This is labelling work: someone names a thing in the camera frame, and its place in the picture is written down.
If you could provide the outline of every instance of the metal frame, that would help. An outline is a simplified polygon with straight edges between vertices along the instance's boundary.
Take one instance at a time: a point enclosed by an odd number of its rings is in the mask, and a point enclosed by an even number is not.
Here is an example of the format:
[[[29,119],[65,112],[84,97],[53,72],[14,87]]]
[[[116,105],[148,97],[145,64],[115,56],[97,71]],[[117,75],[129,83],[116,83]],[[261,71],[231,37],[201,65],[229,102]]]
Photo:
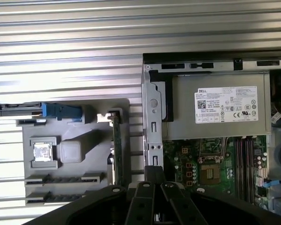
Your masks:
[[[190,52],[190,53],[156,53],[144,54],[142,73],[142,101],[144,118],[144,150],[145,165],[163,166],[163,135],[162,122],[166,121],[167,109],[165,104],[165,82],[151,79],[150,73],[175,73],[186,76],[199,73],[260,73],[266,74],[273,69],[281,69],[281,52],[279,51],[251,51],[251,52]],[[183,64],[182,68],[163,68],[163,64]],[[269,90],[265,92],[270,98]],[[265,105],[270,112],[270,104]],[[266,121],[266,129],[271,129]]]

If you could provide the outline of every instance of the gray plastic panel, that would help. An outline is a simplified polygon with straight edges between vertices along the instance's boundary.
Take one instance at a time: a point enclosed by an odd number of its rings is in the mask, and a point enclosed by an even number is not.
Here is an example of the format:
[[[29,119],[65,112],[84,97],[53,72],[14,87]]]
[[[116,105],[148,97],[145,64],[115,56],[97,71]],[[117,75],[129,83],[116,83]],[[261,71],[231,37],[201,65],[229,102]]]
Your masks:
[[[123,109],[123,155],[124,167],[128,182],[131,180],[131,166],[130,166],[130,136],[129,136],[129,100],[128,99],[114,99],[114,100],[100,100],[100,101],[78,101],[78,102],[63,102],[63,104],[74,105],[92,105],[97,113],[105,114],[109,109],[119,107]],[[32,193],[48,193],[52,196],[56,195],[82,195],[89,190],[98,190],[107,186],[107,158],[111,152],[112,128],[108,122],[97,123],[96,120],[89,124],[69,124],[70,119],[57,121],[50,119],[44,127],[23,127],[23,146],[24,146],[24,169],[26,182],[30,179],[35,181],[45,180],[48,174],[55,180],[63,179],[65,182],[46,182],[43,184],[29,184],[25,185],[26,196]],[[60,142],[63,140],[72,139],[90,132],[89,136],[89,151],[85,155],[85,160],[80,163],[60,162]],[[45,169],[34,170],[30,164],[33,160],[33,148],[30,146],[30,139],[33,137],[45,141],[48,137],[60,137],[57,141],[56,155],[54,160],[58,161],[60,167],[57,170]],[[78,178],[78,182],[66,182],[66,178]]]

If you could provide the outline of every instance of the blue clip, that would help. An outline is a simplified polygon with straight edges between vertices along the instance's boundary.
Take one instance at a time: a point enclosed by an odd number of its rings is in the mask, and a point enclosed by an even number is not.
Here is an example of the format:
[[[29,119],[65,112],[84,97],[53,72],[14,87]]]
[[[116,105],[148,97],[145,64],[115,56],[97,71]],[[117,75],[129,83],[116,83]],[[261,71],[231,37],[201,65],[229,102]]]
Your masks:
[[[82,120],[82,108],[79,106],[42,103],[42,111],[44,118],[57,118],[57,120],[65,118],[75,119],[76,121]]]

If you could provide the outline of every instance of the screw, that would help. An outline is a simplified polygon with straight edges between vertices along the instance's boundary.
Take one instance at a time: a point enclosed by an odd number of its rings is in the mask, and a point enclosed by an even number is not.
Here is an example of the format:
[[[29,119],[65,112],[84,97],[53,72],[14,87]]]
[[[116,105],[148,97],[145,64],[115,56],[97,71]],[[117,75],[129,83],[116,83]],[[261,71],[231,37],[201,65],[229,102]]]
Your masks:
[[[172,188],[174,185],[172,183],[167,183],[167,184],[165,184],[165,186],[168,188]]]
[[[204,192],[205,192],[205,189],[199,187],[199,188],[197,188],[197,191],[198,191],[198,192],[201,192],[201,193],[204,193]]]

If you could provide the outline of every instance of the power supply label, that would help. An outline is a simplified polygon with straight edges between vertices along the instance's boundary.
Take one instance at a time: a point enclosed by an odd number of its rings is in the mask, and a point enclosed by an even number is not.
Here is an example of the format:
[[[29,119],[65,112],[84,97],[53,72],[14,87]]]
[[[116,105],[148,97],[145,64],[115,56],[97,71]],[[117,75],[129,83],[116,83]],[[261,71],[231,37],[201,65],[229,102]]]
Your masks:
[[[257,87],[199,88],[196,123],[258,121]]]

